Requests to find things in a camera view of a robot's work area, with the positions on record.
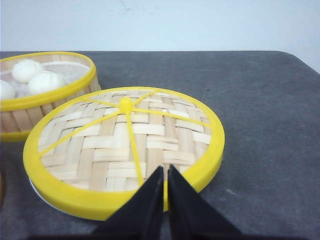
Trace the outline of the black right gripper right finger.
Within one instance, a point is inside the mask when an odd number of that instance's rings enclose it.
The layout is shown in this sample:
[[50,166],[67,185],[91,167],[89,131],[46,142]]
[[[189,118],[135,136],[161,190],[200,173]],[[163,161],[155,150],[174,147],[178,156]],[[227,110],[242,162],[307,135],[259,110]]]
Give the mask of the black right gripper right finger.
[[231,222],[212,208],[180,172],[168,170],[168,215],[173,240],[245,240]]

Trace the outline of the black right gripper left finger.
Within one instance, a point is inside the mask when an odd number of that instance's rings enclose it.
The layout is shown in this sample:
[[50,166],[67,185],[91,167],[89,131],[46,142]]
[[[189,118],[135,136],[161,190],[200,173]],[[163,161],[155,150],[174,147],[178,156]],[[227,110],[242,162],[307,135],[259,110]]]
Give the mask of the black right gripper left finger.
[[161,166],[132,198],[92,233],[93,240],[158,240],[164,208]]

